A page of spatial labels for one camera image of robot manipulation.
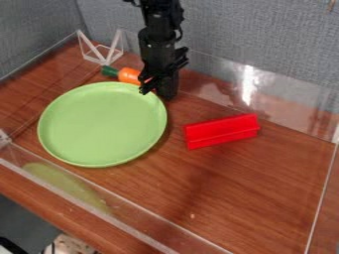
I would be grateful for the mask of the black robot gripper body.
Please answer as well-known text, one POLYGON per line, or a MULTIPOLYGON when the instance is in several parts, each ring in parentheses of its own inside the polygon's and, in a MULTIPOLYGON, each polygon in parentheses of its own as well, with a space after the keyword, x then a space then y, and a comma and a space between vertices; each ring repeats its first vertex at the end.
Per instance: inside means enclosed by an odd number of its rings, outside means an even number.
POLYGON ((143 71, 141 78, 161 78, 173 75, 189 64, 189 48, 175 48, 177 32, 169 30, 153 34, 149 28, 138 33, 143 71))

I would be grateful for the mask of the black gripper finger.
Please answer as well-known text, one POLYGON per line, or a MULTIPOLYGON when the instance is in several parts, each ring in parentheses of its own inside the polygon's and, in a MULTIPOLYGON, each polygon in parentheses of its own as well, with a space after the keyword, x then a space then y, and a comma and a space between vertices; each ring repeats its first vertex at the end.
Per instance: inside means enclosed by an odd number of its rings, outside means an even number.
POLYGON ((146 95, 149 92, 154 91, 159 84, 161 84, 161 77, 159 76, 139 76, 138 80, 141 82, 139 92, 146 95))
POLYGON ((161 78, 161 83, 157 87, 157 93, 163 99, 171 100, 178 94, 178 89, 179 72, 175 71, 173 74, 161 78))

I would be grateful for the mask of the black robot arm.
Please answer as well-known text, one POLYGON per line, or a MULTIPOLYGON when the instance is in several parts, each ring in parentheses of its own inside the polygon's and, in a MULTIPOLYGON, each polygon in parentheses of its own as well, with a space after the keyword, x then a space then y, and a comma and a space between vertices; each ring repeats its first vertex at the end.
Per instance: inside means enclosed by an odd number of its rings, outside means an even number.
POLYGON ((179 90, 179 71, 189 64, 189 48, 175 48, 183 38, 181 0, 123 0, 142 10, 145 28, 138 33, 143 70, 139 92, 171 100, 179 90))

